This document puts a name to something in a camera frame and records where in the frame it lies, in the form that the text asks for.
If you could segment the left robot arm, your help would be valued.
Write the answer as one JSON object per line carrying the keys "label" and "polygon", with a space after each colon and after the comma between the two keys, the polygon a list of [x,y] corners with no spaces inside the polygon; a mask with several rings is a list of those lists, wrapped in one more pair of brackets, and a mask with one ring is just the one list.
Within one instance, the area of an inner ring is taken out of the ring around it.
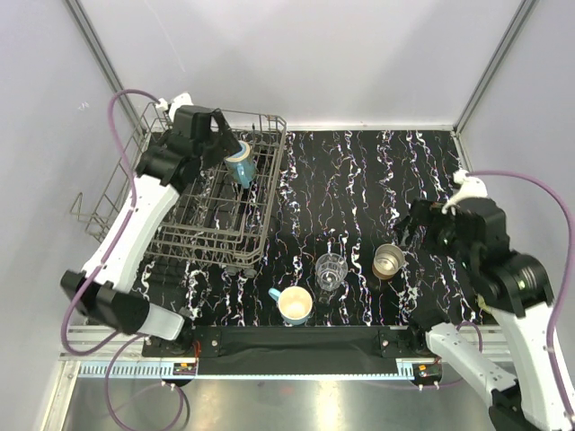
{"label": "left robot arm", "polygon": [[130,291],[145,251],[182,192],[241,146],[220,109],[182,105],[170,120],[140,156],[127,200],[100,247],[80,271],[66,271],[60,285],[83,316],[119,333],[160,338],[171,355],[185,356],[193,346],[185,317]]}

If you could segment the blue butterfly mug orange inside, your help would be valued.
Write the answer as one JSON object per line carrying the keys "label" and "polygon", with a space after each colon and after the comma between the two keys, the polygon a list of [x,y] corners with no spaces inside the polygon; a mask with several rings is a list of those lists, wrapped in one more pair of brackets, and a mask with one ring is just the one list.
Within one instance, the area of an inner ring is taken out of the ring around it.
{"label": "blue butterfly mug orange inside", "polygon": [[256,175],[252,147],[244,142],[239,142],[241,150],[225,158],[225,165],[233,181],[243,189],[249,189]]}

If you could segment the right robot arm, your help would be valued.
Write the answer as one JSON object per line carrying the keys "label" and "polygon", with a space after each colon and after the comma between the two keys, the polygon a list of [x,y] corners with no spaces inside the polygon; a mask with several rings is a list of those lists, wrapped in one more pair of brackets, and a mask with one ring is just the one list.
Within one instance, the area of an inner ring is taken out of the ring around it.
{"label": "right robot arm", "polygon": [[434,312],[413,318],[416,329],[407,334],[408,349],[447,360],[482,397],[498,430],[572,430],[567,404],[574,389],[560,380],[563,359],[553,364],[548,357],[559,346],[547,341],[557,301],[543,264],[510,248],[504,211],[489,198],[466,198],[453,211],[416,198],[394,230],[410,241],[420,226],[423,249],[460,263],[474,292],[490,307],[515,371],[498,367]]}

